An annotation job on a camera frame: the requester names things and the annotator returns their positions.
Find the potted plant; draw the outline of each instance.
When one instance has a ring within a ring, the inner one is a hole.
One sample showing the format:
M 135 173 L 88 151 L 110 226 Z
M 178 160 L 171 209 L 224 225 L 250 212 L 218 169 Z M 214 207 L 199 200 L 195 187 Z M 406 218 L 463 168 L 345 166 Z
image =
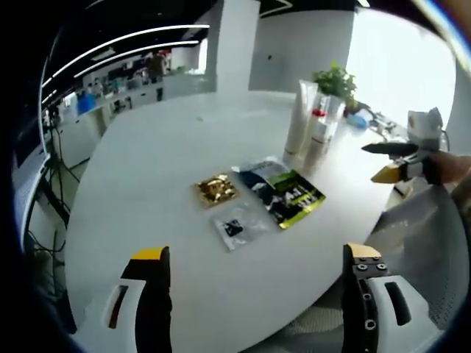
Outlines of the potted plant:
M 313 72 L 312 80 L 318 84 L 319 92 L 329 97 L 330 113 L 340 117 L 344 113 L 345 106 L 348 110 L 356 107 L 357 101 L 353 98 L 356 89 L 355 77 L 336 63 L 330 65 L 329 71 Z

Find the human hand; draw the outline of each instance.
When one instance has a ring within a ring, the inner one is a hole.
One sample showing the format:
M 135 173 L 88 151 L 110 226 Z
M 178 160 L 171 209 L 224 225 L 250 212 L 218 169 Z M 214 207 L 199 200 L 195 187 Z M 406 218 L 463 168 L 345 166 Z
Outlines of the human hand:
M 440 181 L 443 184 L 460 182 L 468 173 L 471 173 L 471 156 L 455 156 L 440 151 L 432 154 L 431 159 L 439 168 Z

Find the blue object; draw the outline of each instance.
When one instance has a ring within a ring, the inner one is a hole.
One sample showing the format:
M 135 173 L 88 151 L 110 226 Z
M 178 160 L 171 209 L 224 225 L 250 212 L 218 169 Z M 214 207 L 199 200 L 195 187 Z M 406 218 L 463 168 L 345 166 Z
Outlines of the blue object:
M 96 106 L 95 97 L 92 94 L 84 93 L 83 96 L 77 99 L 77 114 L 81 115 Z
M 347 118 L 347 123 L 358 129 L 366 129 L 368 127 L 368 123 L 366 122 L 365 118 L 360 115 L 349 114 Z

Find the gold foil packet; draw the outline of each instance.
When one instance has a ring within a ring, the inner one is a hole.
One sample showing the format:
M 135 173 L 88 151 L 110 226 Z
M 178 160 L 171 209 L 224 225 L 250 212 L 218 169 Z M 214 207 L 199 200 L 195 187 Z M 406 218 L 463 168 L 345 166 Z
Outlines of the gold foil packet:
M 238 191 L 227 174 L 218 174 L 195 184 L 198 197 L 206 208 L 216 206 L 238 196 Z

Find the black ceiling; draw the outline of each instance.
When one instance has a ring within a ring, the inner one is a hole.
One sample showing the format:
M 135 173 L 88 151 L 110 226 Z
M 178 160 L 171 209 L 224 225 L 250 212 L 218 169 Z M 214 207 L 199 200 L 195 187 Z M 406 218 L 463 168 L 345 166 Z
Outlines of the black ceiling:
M 283 6 L 277 0 L 260 0 L 261 13 Z M 306 10 L 354 10 L 358 6 L 356 0 L 291 0 L 293 6 L 288 10 L 281 10 L 270 15 L 281 15 L 287 12 Z M 47 66 L 45 79 L 49 78 L 59 68 L 108 40 L 160 26 L 176 24 L 193 24 L 206 13 L 216 0 L 76 0 L 76 1 L 41 1 L 39 13 L 45 13 L 36 21 L 37 26 L 28 38 L 28 55 L 34 55 L 26 68 L 29 96 L 37 94 L 39 75 L 43 59 L 53 44 L 54 50 Z M 430 22 L 412 4 L 410 0 L 369 0 L 372 9 L 387 11 L 389 13 L 407 18 L 429 29 Z M 54 43 L 55 33 L 60 28 L 60 35 Z M 117 54 L 150 46 L 152 44 L 168 43 L 182 39 L 185 29 L 155 32 L 148 35 L 139 35 L 112 45 Z M 201 40 L 207 31 L 199 32 L 194 39 Z M 84 68 L 93 65 L 90 57 L 73 64 L 45 87 L 43 95 L 48 95 L 54 89 L 65 89 L 73 82 L 73 75 Z

